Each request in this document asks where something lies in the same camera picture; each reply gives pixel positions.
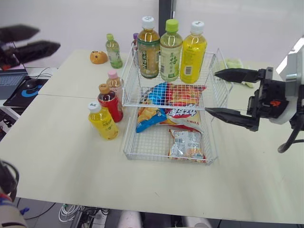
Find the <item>plastic bottle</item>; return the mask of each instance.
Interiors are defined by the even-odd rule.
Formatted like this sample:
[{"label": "plastic bottle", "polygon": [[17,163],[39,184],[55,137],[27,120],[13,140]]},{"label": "plastic bottle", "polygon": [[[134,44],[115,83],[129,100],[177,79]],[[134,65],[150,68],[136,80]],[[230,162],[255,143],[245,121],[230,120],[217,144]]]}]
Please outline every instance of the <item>plastic bottle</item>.
[{"label": "plastic bottle", "polygon": [[134,44],[134,46],[132,49],[132,55],[137,50],[137,36],[138,36],[138,33],[133,33],[133,41],[132,41],[131,45]]},{"label": "plastic bottle", "polygon": [[142,28],[137,36],[139,66],[142,76],[154,78],[159,73],[160,36],[153,30],[153,17],[143,17]]},{"label": "plastic bottle", "polygon": [[116,70],[110,70],[108,72],[108,80],[106,84],[109,86],[110,90],[114,91],[118,97],[120,103],[122,103],[123,99],[123,88],[120,77],[117,75]]},{"label": "plastic bottle", "polygon": [[121,121],[124,114],[122,104],[118,100],[116,93],[110,90],[107,84],[99,85],[99,91],[98,101],[100,105],[109,109],[115,123]]},{"label": "plastic bottle", "polygon": [[111,117],[109,110],[100,106],[96,101],[89,103],[90,110],[89,121],[97,129],[100,136],[107,140],[116,138],[118,135],[118,128]]},{"label": "plastic bottle", "polygon": [[179,76],[182,38],[177,33],[179,22],[176,19],[166,21],[166,33],[161,37],[161,78],[167,82]]},{"label": "plastic bottle", "polygon": [[123,61],[120,57],[119,45],[114,40],[114,37],[111,33],[106,35],[107,42],[105,44],[106,50],[108,52],[108,56],[110,59],[111,66],[115,69],[119,69],[123,66]]},{"label": "plastic bottle", "polygon": [[191,34],[184,39],[182,44],[180,79],[187,84],[195,83],[200,76],[200,69],[207,48],[207,41],[201,35],[203,29],[204,22],[192,22]]}]

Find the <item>snack bag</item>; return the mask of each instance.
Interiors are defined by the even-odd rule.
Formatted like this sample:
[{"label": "snack bag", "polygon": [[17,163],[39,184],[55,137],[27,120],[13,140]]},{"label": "snack bag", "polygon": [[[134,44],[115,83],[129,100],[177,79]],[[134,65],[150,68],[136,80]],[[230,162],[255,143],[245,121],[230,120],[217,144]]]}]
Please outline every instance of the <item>snack bag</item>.
[{"label": "snack bag", "polygon": [[198,105],[204,85],[167,85],[166,100],[171,106]]},{"label": "snack bag", "polygon": [[195,130],[203,133],[200,112],[194,109],[174,108],[166,109],[167,119],[159,124],[174,125],[176,127],[188,130]]},{"label": "snack bag", "polygon": [[141,107],[138,110],[136,132],[140,133],[146,128],[166,120],[163,108]]},{"label": "snack bag", "polygon": [[[165,103],[165,93],[167,83],[160,83],[152,90],[147,92],[142,104],[163,105]],[[167,119],[163,108],[141,107],[138,109],[136,132],[140,133],[146,128],[155,125]]]},{"label": "snack bag", "polygon": [[202,136],[199,132],[177,131],[170,129],[174,139],[173,146],[169,150],[171,159],[191,160],[205,163],[206,155],[202,148]]},{"label": "snack bag", "polygon": [[182,129],[196,130],[203,133],[200,113],[195,110],[200,102],[204,85],[173,85],[167,84],[166,100],[170,106],[184,106],[193,109],[166,109],[167,120],[160,124],[174,125]]}]

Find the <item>white wall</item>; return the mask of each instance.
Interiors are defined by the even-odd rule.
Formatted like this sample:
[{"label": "white wall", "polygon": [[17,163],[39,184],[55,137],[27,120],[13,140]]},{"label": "white wall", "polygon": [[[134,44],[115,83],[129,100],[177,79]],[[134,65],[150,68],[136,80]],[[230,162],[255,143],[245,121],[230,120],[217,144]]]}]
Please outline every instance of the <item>white wall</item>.
[{"label": "white wall", "polygon": [[156,19],[158,31],[158,0],[0,0],[0,27],[32,25],[40,32],[28,41],[61,44],[51,57],[27,64],[32,67],[58,67],[78,48],[105,50],[107,33],[129,52],[146,15]]},{"label": "white wall", "polygon": [[[0,27],[36,26],[31,40],[61,43],[53,56],[27,64],[58,67],[77,48],[105,50],[113,33],[128,52],[141,17],[151,15],[158,30],[158,0],[0,0]],[[277,66],[304,34],[303,0],[177,0],[175,18],[185,38],[193,20],[205,22],[208,51],[225,57],[264,61]]]},{"label": "white wall", "polygon": [[177,0],[182,37],[205,22],[208,51],[277,66],[304,35],[303,0]]}]

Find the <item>black pole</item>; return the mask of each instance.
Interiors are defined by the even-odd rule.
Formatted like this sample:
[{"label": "black pole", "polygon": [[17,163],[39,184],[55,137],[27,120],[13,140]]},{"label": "black pole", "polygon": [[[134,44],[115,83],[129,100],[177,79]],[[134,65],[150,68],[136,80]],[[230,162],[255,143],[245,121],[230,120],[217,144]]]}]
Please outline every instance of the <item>black pole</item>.
[{"label": "black pole", "polygon": [[173,0],[159,0],[158,34],[162,36],[165,31],[166,20],[173,18]]}]

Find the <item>white wire basket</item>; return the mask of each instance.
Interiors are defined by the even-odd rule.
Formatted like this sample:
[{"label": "white wire basket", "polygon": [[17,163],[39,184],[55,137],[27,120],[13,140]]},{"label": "white wire basket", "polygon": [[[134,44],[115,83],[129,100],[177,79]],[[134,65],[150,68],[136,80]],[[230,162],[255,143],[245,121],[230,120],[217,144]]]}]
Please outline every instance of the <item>white wire basket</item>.
[{"label": "white wire basket", "polygon": [[[200,164],[211,164],[217,158],[216,141],[213,134],[213,122],[215,119],[204,111],[205,107],[227,107],[228,95],[233,84],[214,77],[214,73],[227,68],[221,51],[217,53],[205,53],[200,77],[194,85],[205,86],[199,103],[196,106],[172,106],[163,102],[160,105],[143,103],[147,93],[154,86],[164,81],[158,75],[156,78],[144,78],[139,70],[137,53],[129,54],[123,70],[123,105],[133,106],[133,114],[129,119],[124,140],[123,152],[128,159],[141,159],[151,161],[168,162],[191,162]],[[171,82],[175,85],[185,85],[179,78]],[[139,107],[158,107],[158,108],[182,108],[194,109],[199,112],[202,128],[201,147],[205,157],[202,159],[190,159],[186,157],[169,156],[169,150],[174,143],[170,129],[180,130],[172,125],[153,125],[143,132],[136,133],[137,113]]]},{"label": "white wire basket", "polygon": [[[123,87],[123,106],[134,107],[161,107],[161,108],[179,108],[179,106],[172,106],[167,104],[164,100],[161,105],[144,104],[144,100],[156,85],[163,83],[160,74],[153,79],[143,77],[139,70],[137,52],[134,55],[130,52],[126,61],[122,78],[124,80]],[[232,89],[233,84],[225,80],[215,77],[213,74],[222,69],[226,69],[221,51],[218,49],[217,53],[206,52],[204,61],[200,71],[200,77],[192,85],[205,86],[206,89],[202,92],[199,103],[196,106],[184,107],[184,109],[204,110],[205,107],[226,107],[228,101],[228,94]],[[178,77],[177,80],[171,82],[175,85],[186,85]],[[182,101],[183,94],[187,93],[187,88],[180,93],[180,97],[176,97],[176,104]]]},{"label": "white wire basket", "polygon": [[153,125],[143,132],[136,133],[138,108],[134,109],[125,135],[123,152],[128,159],[140,159],[163,162],[190,162],[209,165],[217,157],[215,138],[213,134],[213,122],[216,120],[205,111],[199,111],[201,119],[202,142],[204,159],[190,159],[186,157],[169,156],[169,150],[174,143],[170,129],[181,130],[172,125]]}]

